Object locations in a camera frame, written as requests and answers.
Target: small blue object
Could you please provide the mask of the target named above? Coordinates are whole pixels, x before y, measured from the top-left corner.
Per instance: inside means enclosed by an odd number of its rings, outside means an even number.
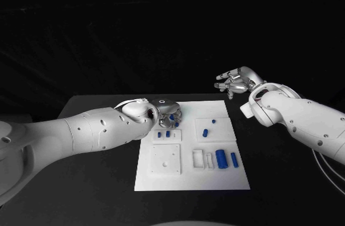
[[[206,134],[207,134],[207,130],[203,129],[203,134],[201,134],[201,136],[206,137]]]
[[[227,168],[227,162],[226,162],[226,157],[225,157],[223,150],[216,150],[214,151],[214,156],[216,156],[217,168],[219,169],[226,169]]]
[[[233,167],[238,168],[235,153],[230,153],[230,158],[232,158]]]

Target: robotic hand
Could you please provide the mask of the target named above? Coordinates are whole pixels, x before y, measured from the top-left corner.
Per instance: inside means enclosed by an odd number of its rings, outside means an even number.
[[[216,76],[214,88],[233,93],[249,91],[248,102],[240,106],[246,118],[255,117],[265,127],[275,123],[304,145],[345,164],[345,114],[317,102],[301,99],[291,88],[266,83],[248,67]]]
[[[144,138],[155,123],[173,129],[180,117],[175,102],[135,99],[64,119],[31,124],[0,121],[0,205],[50,163]]]

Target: cable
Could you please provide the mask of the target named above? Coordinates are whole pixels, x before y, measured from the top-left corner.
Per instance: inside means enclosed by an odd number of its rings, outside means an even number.
[[[337,190],[340,191],[340,193],[345,195],[345,192],[340,190],[340,188],[337,187],[337,185],[334,184],[334,182],[333,182],[331,179],[328,178],[327,174],[324,173],[324,170],[323,170],[323,168],[321,168],[321,165],[320,165],[320,162],[318,162],[318,160],[317,160],[315,154],[314,154],[314,159],[315,159],[317,165],[318,165],[318,167],[320,167],[320,169],[321,169],[321,172],[323,172],[323,174],[324,174],[327,180],[330,181],[330,183],[333,184],[333,186],[337,188]]]
[[[333,173],[337,175],[337,177],[345,181],[345,178],[336,173],[336,171],[333,170],[333,168],[331,168],[330,165],[327,164],[326,159],[323,158],[323,155],[321,155],[320,152],[318,152],[318,155],[320,155],[320,157],[321,157],[321,159],[323,159],[324,164],[327,165],[328,169],[331,170],[331,172],[333,172]]]

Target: white platform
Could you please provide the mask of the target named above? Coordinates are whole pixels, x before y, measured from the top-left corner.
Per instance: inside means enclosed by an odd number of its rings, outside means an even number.
[[[155,125],[144,139],[141,139],[136,178],[134,191],[175,191],[175,190],[248,190],[249,184],[243,171],[240,155],[235,143],[235,137],[226,142],[197,142],[196,119],[227,118],[223,101],[191,101],[177,102],[181,111],[181,122],[175,129],[180,130],[180,142],[152,141],[154,130],[161,130]],[[151,153],[152,145],[178,144],[180,174],[151,173]],[[227,168],[219,169],[214,157],[214,150],[223,149],[227,161]],[[191,151],[201,150],[203,170],[194,170],[191,164]],[[230,152],[235,152],[238,168],[233,168]],[[213,170],[206,169],[206,156],[212,154]]]

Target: table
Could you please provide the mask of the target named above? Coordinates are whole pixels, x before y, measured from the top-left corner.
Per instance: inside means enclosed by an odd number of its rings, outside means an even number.
[[[311,150],[282,125],[268,128],[246,119],[239,106],[248,94],[74,96],[66,118],[135,98],[223,100],[236,135],[248,191],[134,192],[139,141],[79,154],[50,164],[0,211],[0,225],[149,226],[183,220],[233,225],[334,225],[345,198],[314,162]]]

